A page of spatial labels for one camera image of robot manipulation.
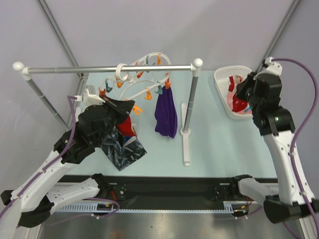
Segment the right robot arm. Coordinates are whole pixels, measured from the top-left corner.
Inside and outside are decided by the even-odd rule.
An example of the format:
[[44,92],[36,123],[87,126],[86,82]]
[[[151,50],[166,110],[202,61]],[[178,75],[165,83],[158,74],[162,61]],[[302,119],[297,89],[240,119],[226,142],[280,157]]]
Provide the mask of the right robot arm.
[[274,224],[307,217],[319,211],[319,201],[301,171],[297,151],[290,152],[295,132],[291,113],[279,105],[282,83],[279,76],[251,72],[237,86],[236,97],[252,109],[253,122],[259,129],[275,167],[278,190],[259,183],[250,175],[233,177],[230,195],[241,200],[251,198],[264,208]]

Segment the red sock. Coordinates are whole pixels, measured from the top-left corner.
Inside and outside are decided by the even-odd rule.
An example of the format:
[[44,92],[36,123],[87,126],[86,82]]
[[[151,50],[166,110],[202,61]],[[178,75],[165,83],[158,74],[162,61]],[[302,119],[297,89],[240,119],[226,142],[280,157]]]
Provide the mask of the red sock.
[[130,116],[128,116],[123,123],[117,124],[116,129],[121,133],[122,136],[125,136],[125,137],[136,136],[136,132],[132,125]]

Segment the santa christmas sock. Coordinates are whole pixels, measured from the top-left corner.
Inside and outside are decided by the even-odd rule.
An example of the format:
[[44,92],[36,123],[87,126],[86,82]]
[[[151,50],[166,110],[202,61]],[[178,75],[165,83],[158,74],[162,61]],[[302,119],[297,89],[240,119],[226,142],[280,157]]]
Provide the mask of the santa christmas sock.
[[240,100],[236,96],[237,85],[244,81],[243,77],[240,75],[233,75],[229,77],[229,87],[227,94],[227,104],[231,109],[231,112],[235,112],[237,114],[243,115],[245,114],[245,110],[248,108],[248,103]]

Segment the white round clip hanger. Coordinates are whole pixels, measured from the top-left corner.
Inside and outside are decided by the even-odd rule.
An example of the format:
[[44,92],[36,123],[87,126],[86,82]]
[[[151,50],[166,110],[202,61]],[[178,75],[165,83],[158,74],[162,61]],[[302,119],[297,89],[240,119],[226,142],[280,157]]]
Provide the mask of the white round clip hanger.
[[[163,53],[152,52],[130,65],[121,64],[121,70],[126,66],[149,67],[171,65],[170,59]],[[106,77],[98,88],[100,97],[109,97],[120,101],[135,100],[143,97],[152,100],[153,95],[162,95],[164,90],[170,89],[171,71],[159,73],[155,71],[138,70],[135,72],[120,72]]]

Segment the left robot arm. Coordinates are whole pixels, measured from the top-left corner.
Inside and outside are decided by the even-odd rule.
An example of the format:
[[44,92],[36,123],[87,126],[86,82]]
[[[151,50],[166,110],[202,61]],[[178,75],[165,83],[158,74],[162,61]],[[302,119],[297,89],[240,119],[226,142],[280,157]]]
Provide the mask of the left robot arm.
[[47,220],[57,209],[69,202],[109,196],[110,187],[102,174],[94,174],[88,182],[71,187],[63,193],[50,189],[68,171],[80,165],[115,134],[119,124],[129,117],[134,100],[101,98],[76,115],[71,108],[72,128],[55,143],[54,148],[36,172],[19,188],[1,193],[5,208],[0,213],[0,233],[17,227],[32,228]]

